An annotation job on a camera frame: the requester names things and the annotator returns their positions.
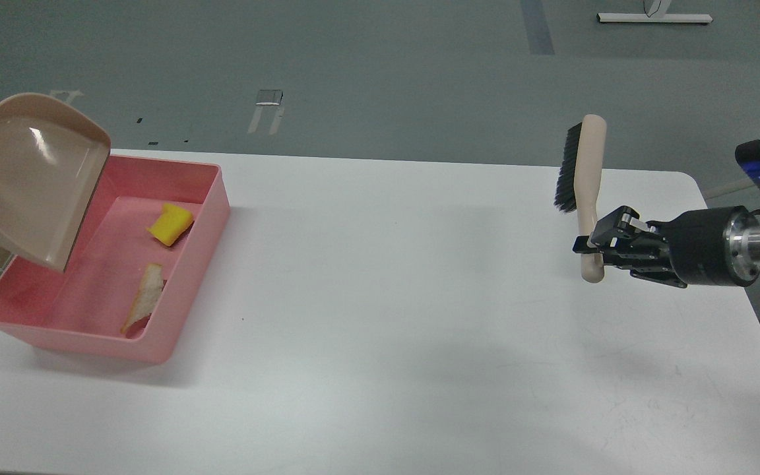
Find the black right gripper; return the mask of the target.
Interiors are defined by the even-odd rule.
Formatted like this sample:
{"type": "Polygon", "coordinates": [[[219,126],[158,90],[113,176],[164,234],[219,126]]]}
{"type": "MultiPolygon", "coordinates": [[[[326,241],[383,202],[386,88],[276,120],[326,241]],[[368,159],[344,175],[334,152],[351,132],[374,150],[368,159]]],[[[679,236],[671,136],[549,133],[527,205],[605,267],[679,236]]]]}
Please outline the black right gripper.
{"type": "Polygon", "coordinates": [[[573,252],[580,255],[580,276],[591,284],[602,282],[604,267],[614,267],[673,288],[748,288],[760,268],[743,252],[743,235],[756,224],[744,206],[691,210],[667,222],[645,222],[621,206],[598,220],[588,237],[576,238],[573,252]]]}

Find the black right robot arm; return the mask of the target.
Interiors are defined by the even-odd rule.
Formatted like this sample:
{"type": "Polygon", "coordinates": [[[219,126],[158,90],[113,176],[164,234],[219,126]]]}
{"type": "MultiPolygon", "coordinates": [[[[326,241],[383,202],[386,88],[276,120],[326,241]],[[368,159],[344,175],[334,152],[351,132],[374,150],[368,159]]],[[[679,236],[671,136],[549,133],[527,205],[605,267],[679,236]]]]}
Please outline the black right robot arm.
{"type": "MultiPolygon", "coordinates": [[[[568,129],[555,190],[555,207],[578,214],[579,234],[572,250],[580,256],[585,282],[600,282],[604,267],[673,288],[747,288],[756,282],[760,208],[703,208],[669,222],[643,222],[628,206],[597,216],[606,135],[606,121],[594,114],[568,129]]],[[[737,146],[735,159],[760,190],[760,139],[737,146]]]]}

